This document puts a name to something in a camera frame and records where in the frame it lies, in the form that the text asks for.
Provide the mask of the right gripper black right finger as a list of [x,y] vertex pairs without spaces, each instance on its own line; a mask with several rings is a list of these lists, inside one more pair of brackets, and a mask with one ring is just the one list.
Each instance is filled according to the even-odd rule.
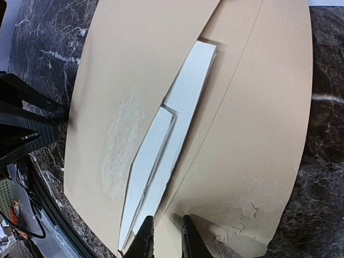
[[207,248],[189,215],[183,216],[182,257],[207,257]]

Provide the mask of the cream letter sheet ornate border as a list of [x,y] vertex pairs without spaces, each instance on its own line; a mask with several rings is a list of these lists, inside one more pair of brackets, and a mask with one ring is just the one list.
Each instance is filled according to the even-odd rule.
[[159,107],[130,167],[126,199],[121,219],[118,249],[123,250],[131,232],[137,232],[146,216],[153,216],[159,205],[155,178],[169,144],[177,119],[175,110]]

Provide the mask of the brown kraft envelope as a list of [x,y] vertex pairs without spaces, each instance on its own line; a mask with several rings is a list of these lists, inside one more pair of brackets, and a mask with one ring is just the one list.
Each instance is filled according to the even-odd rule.
[[182,257],[183,216],[229,256],[267,251],[304,150],[312,91],[308,1],[99,1],[71,99],[63,191],[107,248],[130,167],[197,41],[216,45],[154,219],[156,257]]

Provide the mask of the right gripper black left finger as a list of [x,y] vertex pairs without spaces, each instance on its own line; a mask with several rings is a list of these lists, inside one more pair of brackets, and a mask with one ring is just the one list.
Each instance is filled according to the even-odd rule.
[[147,216],[123,258],[154,257],[154,222]]

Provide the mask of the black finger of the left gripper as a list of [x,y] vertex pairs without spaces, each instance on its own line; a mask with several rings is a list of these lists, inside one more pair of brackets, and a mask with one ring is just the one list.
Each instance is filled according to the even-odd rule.
[[58,139],[49,119],[1,102],[1,168]]
[[45,117],[56,124],[67,122],[67,108],[41,94],[15,74],[1,72],[1,102]]

